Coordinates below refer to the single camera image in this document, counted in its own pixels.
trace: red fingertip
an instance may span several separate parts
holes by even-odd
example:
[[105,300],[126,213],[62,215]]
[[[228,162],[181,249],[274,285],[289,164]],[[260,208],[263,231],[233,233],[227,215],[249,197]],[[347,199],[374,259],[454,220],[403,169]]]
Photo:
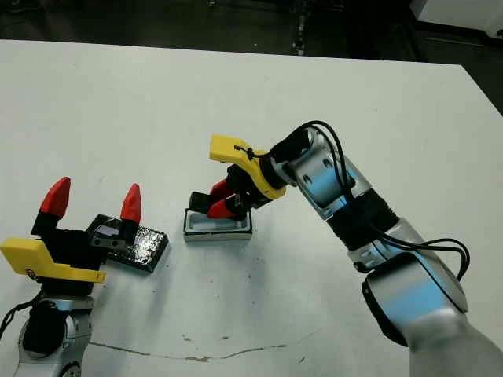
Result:
[[123,209],[120,211],[120,218],[132,220],[137,224],[141,220],[141,195],[140,186],[134,183],[124,199]]
[[217,196],[218,198],[226,198],[233,194],[233,190],[227,185],[227,180],[224,179],[213,186],[210,195]]
[[68,177],[62,177],[56,182],[47,192],[40,206],[40,211],[63,218],[70,198],[70,184],[71,180]]
[[226,200],[221,199],[210,207],[207,216],[209,218],[231,218],[236,215],[227,209]]

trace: wire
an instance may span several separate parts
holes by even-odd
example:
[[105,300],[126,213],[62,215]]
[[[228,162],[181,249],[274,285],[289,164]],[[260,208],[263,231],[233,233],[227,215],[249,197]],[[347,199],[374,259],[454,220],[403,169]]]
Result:
[[3,318],[2,324],[0,324],[0,340],[2,340],[3,333],[6,330],[7,326],[9,326],[10,323],[13,321],[14,314],[16,314],[16,312],[18,312],[20,310],[23,310],[23,309],[26,309],[30,306],[33,306],[40,299],[41,296],[42,296],[42,289],[30,301],[23,302],[22,304],[17,304],[16,306],[14,306],[11,310],[9,310],[7,312],[6,316]]
[[[337,155],[339,158],[336,158],[336,153],[335,149],[333,146],[333,143],[329,140],[328,136],[326,135],[323,130],[321,130],[318,126],[323,126],[332,136],[336,148],[337,148]],[[334,129],[326,122],[323,122],[321,120],[312,120],[310,122],[304,123],[303,125],[297,127],[293,132],[295,133],[298,130],[304,130],[307,128],[312,128],[316,130],[327,142],[330,152],[332,154],[332,159],[334,161],[334,171],[336,173],[336,180],[337,183],[339,184],[341,191],[343,193],[343,197],[346,200],[347,204],[351,204],[351,202],[354,200],[354,196],[351,192],[351,187],[349,185],[348,181],[348,172],[347,172],[347,167],[346,167],[346,160],[344,157],[343,153],[343,148],[340,143],[339,138],[337,137],[336,132]],[[339,167],[337,166],[337,160],[339,160],[340,163],[340,172],[339,172]],[[423,243],[410,243],[405,240],[400,240],[398,238],[394,238],[393,236],[390,236],[386,234],[385,232],[382,232],[380,229],[378,229],[375,225],[369,224],[369,227],[374,230],[378,234],[378,240],[381,241],[382,243],[385,243],[390,246],[397,247],[401,250],[404,251],[416,251],[416,250],[427,250],[427,251],[453,251],[458,253],[461,256],[461,266],[459,269],[459,272],[457,273],[457,279],[461,280],[461,278],[466,274],[466,271],[468,270],[468,267],[470,266],[470,253],[468,251],[468,248],[459,240],[455,240],[453,238],[439,238],[437,240],[430,240],[426,241]],[[458,247],[450,247],[450,246],[433,246],[436,245],[437,243],[455,243],[458,245]]]
[[248,156],[248,159],[249,159],[250,161],[252,161],[252,159],[253,159],[254,157],[256,157],[256,158],[258,158],[258,159],[259,159],[259,158],[261,158],[261,157],[265,157],[265,156],[268,156],[268,155],[269,155],[269,153],[264,153],[263,155],[256,155],[256,154],[253,152],[253,149],[252,149],[251,147],[250,147],[250,148],[245,149],[245,148],[241,147],[240,145],[234,145],[234,149],[236,149],[237,151],[244,151],[244,152],[246,152],[246,154],[247,154],[247,156]]

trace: dark floor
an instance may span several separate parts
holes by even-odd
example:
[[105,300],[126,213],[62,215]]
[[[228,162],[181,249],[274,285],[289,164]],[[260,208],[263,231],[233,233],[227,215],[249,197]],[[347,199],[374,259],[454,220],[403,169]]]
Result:
[[[0,13],[0,38],[288,54],[303,0],[278,1],[42,0],[43,11]],[[503,113],[502,47],[431,31],[402,0],[307,1],[305,55],[463,64]]]

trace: table surface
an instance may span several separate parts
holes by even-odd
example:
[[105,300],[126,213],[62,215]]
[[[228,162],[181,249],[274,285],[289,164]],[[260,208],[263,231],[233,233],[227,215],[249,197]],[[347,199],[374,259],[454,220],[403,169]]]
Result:
[[[135,352],[89,345],[84,376],[408,375],[364,276],[297,189],[253,213],[249,241],[182,238],[191,191],[226,176],[213,133],[268,149],[312,119],[422,236],[470,247],[469,317],[503,347],[503,119],[461,66],[15,41],[0,55],[0,240],[28,236],[65,175],[61,228],[118,215],[138,182],[142,224],[170,239],[153,274],[103,267],[92,342]],[[38,290],[3,258],[0,285],[0,313]],[[2,375],[27,314],[0,342]]]

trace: crack on table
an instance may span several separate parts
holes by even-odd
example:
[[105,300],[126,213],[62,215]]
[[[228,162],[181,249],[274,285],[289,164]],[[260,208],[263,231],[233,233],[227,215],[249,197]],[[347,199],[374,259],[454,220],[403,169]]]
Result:
[[[292,345],[296,346],[300,342],[302,342],[304,339],[309,338],[310,336],[314,335],[318,330],[310,332],[307,335],[304,335],[301,339],[297,340],[296,342],[293,342]],[[230,359],[231,357],[236,357],[239,355],[242,355],[244,353],[250,353],[250,352],[258,352],[258,351],[265,351],[265,350],[275,350],[275,349],[280,349],[280,348],[286,348],[288,347],[288,344],[275,344],[272,346],[263,346],[263,347],[255,347],[255,348],[247,348],[246,350],[241,350],[237,352],[230,353],[225,356],[186,356],[186,357],[176,357],[176,356],[171,356],[171,355],[159,355],[155,353],[147,353],[147,352],[141,352],[137,350],[133,350],[130,348],[124,348],[124,347],[118,347],[118,346],[110,346],[109,344],[104,344],[104,343],[98,343],[98,342],[89,342],[92,346],[97,346],[97,347],[104,347],[108,348],[110,350],[115,350],[115,351],[121,351],[121,352],[126,352],[126,353],[132,353],[134,355],[138,356],[143,356],[143,357],[156,357],[156,358],[162,358],[162,359],[170,359],[170,360],[179,360],[179,361],[195,361],[198,363],[207,363],[211,360],[227,360]]]

